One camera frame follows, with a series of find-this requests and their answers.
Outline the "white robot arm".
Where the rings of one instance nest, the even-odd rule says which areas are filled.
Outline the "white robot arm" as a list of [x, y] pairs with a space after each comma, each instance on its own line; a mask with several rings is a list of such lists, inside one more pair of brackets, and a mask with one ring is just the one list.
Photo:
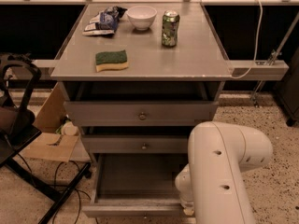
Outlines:
[[203, 122], [188, 139], [188, 164], [177, 175], [184, 213], [196, 224], [256, 224], [242, 173], [270, 162], [273, 147], [261, 131]]

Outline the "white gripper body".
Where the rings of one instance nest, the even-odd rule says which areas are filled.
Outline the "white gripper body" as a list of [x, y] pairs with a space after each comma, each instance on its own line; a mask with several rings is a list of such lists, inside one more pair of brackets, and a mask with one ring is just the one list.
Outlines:
[[175, 178], [180, 204], [184, 209], [193, 209], [192, 182], [189, 165], [186, 165]]

